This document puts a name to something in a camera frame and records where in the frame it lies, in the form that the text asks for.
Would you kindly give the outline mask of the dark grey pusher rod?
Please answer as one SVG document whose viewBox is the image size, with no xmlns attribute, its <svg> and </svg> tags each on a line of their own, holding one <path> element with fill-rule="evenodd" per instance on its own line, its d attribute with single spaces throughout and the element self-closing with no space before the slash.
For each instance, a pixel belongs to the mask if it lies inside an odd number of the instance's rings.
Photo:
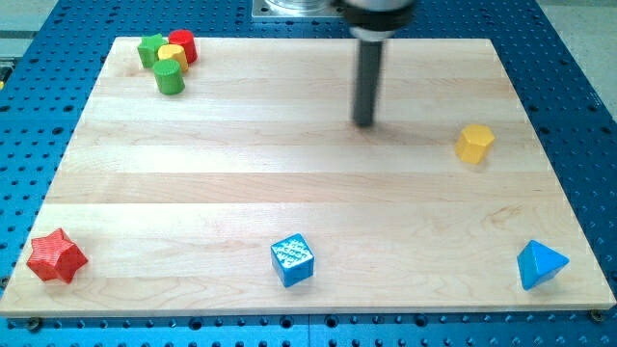
<svg viewBox="0 0 617 347">
<path fill-rule="evenodd" d="M 381 41 L 361 40 L 359 43 L 352 115 L 358 127 L 369 127 L 374 122 L 382 52 Z"/>
</svg>

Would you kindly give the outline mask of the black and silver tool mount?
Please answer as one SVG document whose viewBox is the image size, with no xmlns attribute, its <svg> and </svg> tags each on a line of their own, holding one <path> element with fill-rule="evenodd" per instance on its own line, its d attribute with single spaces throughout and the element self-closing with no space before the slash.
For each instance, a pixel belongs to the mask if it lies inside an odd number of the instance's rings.
<svg viewBox="0 0 617 347">
<path fill-rule="evenodd" d="M 342 0 L 342 16 L 359 40 L 386 40 L 412 21 L 415 0 Z"/>
</svg>

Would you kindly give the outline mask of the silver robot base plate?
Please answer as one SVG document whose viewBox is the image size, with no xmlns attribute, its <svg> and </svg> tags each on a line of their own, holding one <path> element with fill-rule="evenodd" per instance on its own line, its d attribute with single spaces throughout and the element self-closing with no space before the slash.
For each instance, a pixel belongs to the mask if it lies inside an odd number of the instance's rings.
<svg viewBox="0 0 617 347">
<path fill-rule="evenodd" d="M 336 0 L 253 0 L 252 17 L 278 19 L 284 17 L 337 17 L 343 12 Z"/>
</svg>

